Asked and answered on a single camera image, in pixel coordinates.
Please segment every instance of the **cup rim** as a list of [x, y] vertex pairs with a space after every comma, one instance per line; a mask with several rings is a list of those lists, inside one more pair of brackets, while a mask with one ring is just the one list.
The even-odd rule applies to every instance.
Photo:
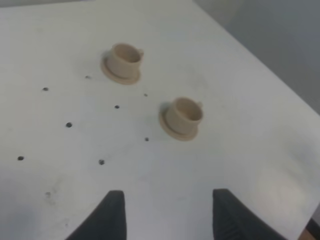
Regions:
[[[140, 57], [139, 61], [130, 62], [130, 61], [124, 60], [122, 57], [119, 57], [119, 56], [116, 54], [115, 48], [116, 48], [117, 46], [120, 46], [120, 45], [125, 45], [125, 46], [127, 46], [127, 47], [133, 48], [133, 49], [138, 53], [138, 55], [139, 55], [139, 57]], [[119, 43], [114, 44], [114, 45], [112, 46], [112, 49], [111, 49], [111, 54], [112, 54], [113, 57], [115, 57], [118, 61], [123, 62], [123, 63], [125, 63], [125, 64], [129, 64], [129, 65], [136, 65], [136, 64], [141, 63], [141, 61], [142, 61], [142, 57], [141, 57], [141, 55], [140, 55], [139, 50], [138, 50], [135, 46], [132, 46], [132, 45], [130, 45], [130, 44], [128, 44], [128, 43], [124, 43], [124, 42], [119, 42]]]
[[[201, 113], [200, 118], [198, 120], [192, 120], [192, 119], [187, 118], [183, 114], [181, 114], [181, 112], [177, 108], [177, 102], [180, 101], [180, 100], [188, 100], [188, 101], [194, 103], [198, 107], [198, 109], [199, 109], [199, 111]], [[189, 123], [198, 123], [198, 122], [201, 122], [201, 120], [204, 118], [204, 111], [202, 110], [201, 106], [197, 102], [195, 102], [194, 100], [192, 100], [192, 99], [190, 99], [188, 97], [182, 96], [182, 97], [176, 98], [173, 101], [173, 108], [174, 108], [174, 111], [176, 112], [176, 114], [178, 114], [181, 118], [183, 118], [183, 120], [185, 120], [185, 121], [187, 121]]]

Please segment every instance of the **gray wall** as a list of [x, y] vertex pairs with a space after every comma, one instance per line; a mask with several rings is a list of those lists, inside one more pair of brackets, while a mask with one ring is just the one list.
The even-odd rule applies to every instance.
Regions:
[[64, 3], [64, 2], [74, 2], [74, 1], [82, 1], [82, 0], [0, 0], [0, 8], [23, 6], [23, 5]]
[[320, 114], [320, 0], [195, 1]]

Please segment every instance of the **white table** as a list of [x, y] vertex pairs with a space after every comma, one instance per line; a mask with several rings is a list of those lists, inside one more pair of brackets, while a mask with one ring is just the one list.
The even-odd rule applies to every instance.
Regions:
[[[215, 188], [288, 239], [312, 216], [319, 116], [190, 0], [1, 8], [0, 33], [0, 239], [63, 240], [109, 190], [128, 240], [212, 240]], [[135, 85], [100, 70], [117, 42], [144, 49]], [[158, 122], [179, 96], [204, 105], [190, 142]]]

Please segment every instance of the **cup handle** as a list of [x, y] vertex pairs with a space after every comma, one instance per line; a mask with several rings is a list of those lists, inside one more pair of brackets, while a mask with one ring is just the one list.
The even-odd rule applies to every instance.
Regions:
[[139, 52], [141, 58], [143, 58], [145, 55], [145, 52], [142, 49], [138, 49], [138, 52]]

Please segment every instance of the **small cup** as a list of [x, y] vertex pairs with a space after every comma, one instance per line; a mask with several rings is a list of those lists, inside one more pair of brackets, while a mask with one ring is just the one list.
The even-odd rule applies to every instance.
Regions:
[[186, 97], [173, 101], [164, 118], [167, 126], [179, 135], [196, 135], [198, 125], [203, 119], [201, 104]]
[[141, 49], [129, 44], [118, 43], [112, 46], [105, 64], [115, 76], [122, 79], [134, 79], [139, 75], [143, 55], [144, 52]]

